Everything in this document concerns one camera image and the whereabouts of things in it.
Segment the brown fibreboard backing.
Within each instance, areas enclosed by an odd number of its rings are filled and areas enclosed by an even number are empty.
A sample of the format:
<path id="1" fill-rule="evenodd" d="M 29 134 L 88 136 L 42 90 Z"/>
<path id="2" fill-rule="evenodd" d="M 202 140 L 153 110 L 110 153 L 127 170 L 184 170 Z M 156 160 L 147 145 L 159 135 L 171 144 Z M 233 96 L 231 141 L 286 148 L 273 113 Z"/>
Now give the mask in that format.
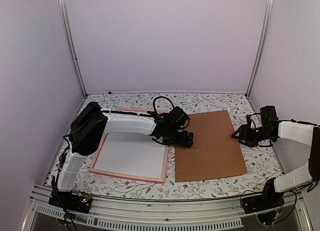
<path id="1" fill-rule="evenodd" d="M 175 148 L 175 182 L 195 182 L 245 175 L 240 144 L 226 110 L 190 114 L 191 148 Z"/>

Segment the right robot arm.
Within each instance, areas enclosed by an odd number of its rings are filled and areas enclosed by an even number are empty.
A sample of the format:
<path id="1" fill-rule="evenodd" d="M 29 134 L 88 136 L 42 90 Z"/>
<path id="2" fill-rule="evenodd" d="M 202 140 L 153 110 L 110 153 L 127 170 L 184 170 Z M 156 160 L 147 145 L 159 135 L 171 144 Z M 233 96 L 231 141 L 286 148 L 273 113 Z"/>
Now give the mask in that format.
<path id="1" fill-rule="evenodd" d="M 231 137 L 249 148 L 261 147 L 269 141 L 271 147 L 276 141 L 288 141 L 289 148 L 304 151 L 299 158 L 307 158 L 301 166 L 265 182 L 258 204 L 269 209 L 285 192 L 308 186 L 310 192 L 320 182 L 320 125 L 296 120 L 267 119 L 260 127 L 253 127 L 249 119 Z"/>

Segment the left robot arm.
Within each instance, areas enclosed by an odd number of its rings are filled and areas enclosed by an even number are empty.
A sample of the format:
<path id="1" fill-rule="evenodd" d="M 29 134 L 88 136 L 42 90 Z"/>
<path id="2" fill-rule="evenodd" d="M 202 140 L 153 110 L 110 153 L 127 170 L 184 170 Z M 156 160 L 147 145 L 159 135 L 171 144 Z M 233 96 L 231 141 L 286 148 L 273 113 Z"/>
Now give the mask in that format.
<path id="1" fill-rule="evenodd" d="M 168 112 L 158 112 L 154 107 L 145 112 L 102 109 L 95 101 L 90 102 L 63 136 L 67 146 L 59 158 L 56 178 L 51 182 L 55 200 L 63 207 L 74 204 L 70 193 L 85 159 L 94 154 L 102 138 L 107 134 L 128 133 L 150 136 L 160 145 L 191 148 L 194 134 L 186 129 L 190 117 L 179 106 Z"/>

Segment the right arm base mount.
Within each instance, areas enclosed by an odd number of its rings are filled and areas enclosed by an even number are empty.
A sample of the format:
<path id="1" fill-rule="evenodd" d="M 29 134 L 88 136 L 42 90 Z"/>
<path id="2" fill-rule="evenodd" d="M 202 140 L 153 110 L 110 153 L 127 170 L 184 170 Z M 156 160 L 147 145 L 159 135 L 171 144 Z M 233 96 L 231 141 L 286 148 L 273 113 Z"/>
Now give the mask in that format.
<path id="1" fill-rule="evenodd" d="M 245 214 L 251 214 L 277 208 L 285 204 L 283 193 L 276 193 L 269 197 L 263 194 L 248 196 L 240 199 Z"/>

